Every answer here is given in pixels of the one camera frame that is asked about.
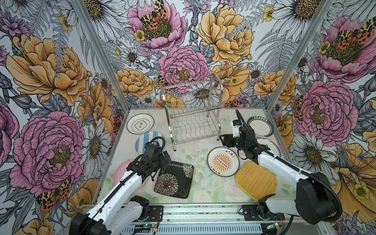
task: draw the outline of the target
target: butterfly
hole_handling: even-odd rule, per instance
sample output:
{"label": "butterfly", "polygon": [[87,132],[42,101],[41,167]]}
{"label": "butterfly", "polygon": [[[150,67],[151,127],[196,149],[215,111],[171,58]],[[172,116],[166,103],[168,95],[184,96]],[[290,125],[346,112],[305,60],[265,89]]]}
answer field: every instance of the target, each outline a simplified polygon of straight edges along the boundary
{"label": "butterfly", "polygon": [[[158,81],[157,81],[157,85],[160,85],[162,84],[163,87],[165,86],[169,86],[170,84],[168,82],[166,82],[166,79],[164,79],[163,76],[159,75],[158,76]],[[172,92],[176,89],[176,87],[172,87],[172,88],[165,88],[165,92]]]}
{"label": "butterfly", "polygon": [[163,0],[156,0],[154,3],[154,11],[151,15],[144,15],[140,18],[141,22],[149,26],[150,29],[157,29],[159,24],[167,19],[168,10],[164,7]]}
{"label": "butterfly", "polygon": [[230,101],[223,102],[223,106],[225,106],[225,107],[238,107],[241,104],[242,104],[242,102],[239,99],[233,99],[233,100],[230,100]]}
{"label": "butterfly", "polygon": [[374,36],[373,31],[376,28],[376,17],[373,17],[367,21],[360,29],[355,29],[354,32],[350,30],[341,30],[338,32],[337,39],[340,41],[338,43],[338,48],[341,50],[347,47],[354,47],[356,44],[365,44]]}
{"label": "butterfly", "polygon": [[67,178],[59,188],[53,192],[45,192],[36,197],[36,201],[41,205],[42,212],[48,212],[52,210],[55,204],[59,204],[61,200],[68,198],[72,189],[71,178]]}
{"label": "butterfly", "polygon": [[295,108],[294,108],[294,119],[297,120],[297,121],[303,120],[303,114],[300,110],[302,104],[303,104],[303,96],[299,96],[293,102],[293,105],[295,106]]}

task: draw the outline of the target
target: yellow peony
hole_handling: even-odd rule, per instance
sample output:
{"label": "yellow peony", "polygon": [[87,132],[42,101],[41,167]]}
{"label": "yellow peony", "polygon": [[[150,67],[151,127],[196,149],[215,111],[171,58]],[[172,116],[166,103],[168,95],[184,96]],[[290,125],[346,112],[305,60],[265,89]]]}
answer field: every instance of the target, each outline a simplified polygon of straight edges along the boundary
{"label": "yellow peony", "polygon": [[197,33],[205,40],[202,45],[213,46],[214,62],[235,65],[242,61],[242,57],[249,55],[255,34],[251,26],[238,35],[223,40],[232,30],[244,23],[244,17],[235,14],[233,8],[220,4],[216,16],[209,11],[202,16]]}
{"label": "yellow peony", "polygon": [[[125,97],[128,97],[128,94],[132,94],[141,98],[154,92],[153,80],[139,70],[126,68],[117,71],[115,76]],[[111,92],[113,96],[117,96],[114,87],[112,87]]]}
{"label": "yellow peony", "polygon": [[376,159],[358,143],[342,143],[338,154],[341,167],[333,170],[340,180],[332,189],[346,214],[359,211],[358,221],[368,224],[376,218]]}
{"label": "yellow peony", "polygon": [[[277,73],[271,72],[262,76],[262,82],[259,82],[254,86],[255,95],[265,97],[268,94],[272,94],[281,80],[284,71],[285,70],[280,70]],[[288,105],[295,96],[295,82],[296,76],[293,74],[283,89],[282,94],[279,96],[279,100],[283,105]]]}
{"label": "yellow peony", "polygon": [[77,107],[78,120],[83,124],[88,124],[92,120],[97,124],[99,120],[105,123],[108,132],[112,132],[111,102],[107,97],[107,92],[100,86],[99,82],[95,83],[95,87],[90,90],[90,95],[85,95]]}
{"label": "yellow peony", "polygon": [[239,66],[233,68],[228,63],[214,66],[210,74],[216,73],[222,81],[224,88],[223,101],[234,99],[240,94],[240,89],[245,90],[247,88],[247,78],[250,69],[250,67],[241,68]]}
{"label": "yellow peony", "polygon": [[56,79],[55,47],[52,39],[43,42],[34,36],[13,37],[13,44],[23,56],[7,56],[6,68],[20,86],[21,94],[42,94],[40,102],[45,102],[52,93],[61,94],[73,106],[80,96],[89,91],[88,74],[73,49],[65,46],[64,62],[59,80]]}
{"label": "yellow peony", "polygon": [[281,114],[276,118],[276,125],[286,147],[290,147],[294,137],[293,117]]}
{"label": "yellow peony", "polygon": [[54,235],[55,222],[44,219],[43,222],[39,219],[32,219],[22,229],[18,230],[13,235]]}
{"label": "yellow peony", "polygon": [[86,204],[91,204],[98,186],[98,179],[85,180],[78,187],[77,192],[69,198],[68,205],[71,208],[65,214],[69,217],[74,217],[82,211]]}

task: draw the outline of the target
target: floral wallpaper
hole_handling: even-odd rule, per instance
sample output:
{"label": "floral wallpaper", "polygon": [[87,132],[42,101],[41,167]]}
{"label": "floral wallpaper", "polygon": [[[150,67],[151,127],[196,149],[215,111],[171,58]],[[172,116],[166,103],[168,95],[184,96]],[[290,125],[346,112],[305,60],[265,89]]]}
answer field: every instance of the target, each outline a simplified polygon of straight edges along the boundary
{"label": "floral wallpaper", "polygon": [[69,7],[0,1],[4,234],[68,234],[71,218],[96,196],[126,115]]}
{"label": "floral wallpaper", "polygon": [[294,163],[324,173],[340,198],[337,234],[376,234],[375,4],[334,1],[271,109]]}
{"label": "floral wallpaper", "polygon": [[[70,1],[64,0],[64,16],[80,28]],[[170,99],[179,101],[177,107],[204,105],[209,89],[184,84],[208,79],[213,72],[224,85],[223,106],[265,106],[319,3],[84,1],[131,107],[161,107],[159,84],[182,85],[168,91]],[[324,24],[338,13],[332,10]],[[295,83],[292,76],[283,91],[285,105],[295,96]],[[191,101],[197,92],[203,95]]]}

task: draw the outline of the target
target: stainless steel dish rack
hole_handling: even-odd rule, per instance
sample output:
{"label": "stainless steel dish rack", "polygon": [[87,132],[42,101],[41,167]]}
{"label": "stainless steel dish rack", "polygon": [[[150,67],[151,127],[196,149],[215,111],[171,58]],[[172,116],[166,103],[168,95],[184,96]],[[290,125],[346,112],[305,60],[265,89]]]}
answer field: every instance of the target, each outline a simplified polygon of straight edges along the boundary
{"label": "stainless steel dish rack", "polygon": [[[160,87],[174,151],[176,144],[212,136],[219,140],[223,85],[215,73],[207,80]],[[182,88],[188,93],[180,98],[169,94]]]}

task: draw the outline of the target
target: pink peony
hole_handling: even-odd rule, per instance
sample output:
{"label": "pink peony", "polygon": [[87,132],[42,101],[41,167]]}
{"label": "pink peony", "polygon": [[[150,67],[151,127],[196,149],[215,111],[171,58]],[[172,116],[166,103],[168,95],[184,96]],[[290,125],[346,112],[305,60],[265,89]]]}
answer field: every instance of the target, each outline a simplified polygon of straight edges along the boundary
{"label": "pink peony", "polygon": [[344,17],[337,21],[326,31],[327,35],[321,38],[319,55],[315,62],[317,71],[325,74],[330,79],[341,79],[345,83],[357,81],[376,66],[376,36],[365,44],[351,43],[346,49],[340,49],[338,32],[349,30],[353,32],[361,28],[366,21],[358,23]]}
{"label": "pink peony", "polygon": [[339,81],[314,82],[303,96],[303,120],[298,121],[299,131],[321,139],[328,147],[340,144],[358,120],[353,100],[350,88]]}
{"label": "pink peony", "polygon": [[140,36],[138,40],[141,46],[150,53],[171,50],[171,48],[176,45],[181,45],[184,41],[186,29],[185,17],[180,18],[179,13],[176,13],[176,8],[173,4],[170,6],[166,1],[163,1],[163,3],[164,7],[168,10],[167,21],[164,22],[163,24],[165,25],[161,27],[163,30],[149,29],[147,26],[144,28],[144,25],[140,20],[141,17],[152,14],[152,11],[154,11],[154,3],[151,7],[144,6],[141,8],[137,5],[137,8],[128,9],[128,24],[131,25],[131,27],[128,28],[128,31],[132,34],[136,32],[141,33],[142,37]]}
{"label": "pink peony", "polygon": [[12,139],[19,129],[17,118],[5,106],[0,104],[0,167],[8,159],[12,148]]}
{"label": "pink peony", "polygon": [[71,178],[77,182],[83,172],[80,164],[85,131],[65,112],[52,112],[26,124],[14,141],[17,163],[10,176],[11,186],[30,189],[36,196],[53,191]]}
{"label": "pink peony", "polygon": [[[181,84],[205,80],[208,77],[208,65],[205,57],[189,47],[174,47],[167,56],[159,59],[161,76],[169,84]],[[180,86],[175,91],[184,94],[189,86]]]}

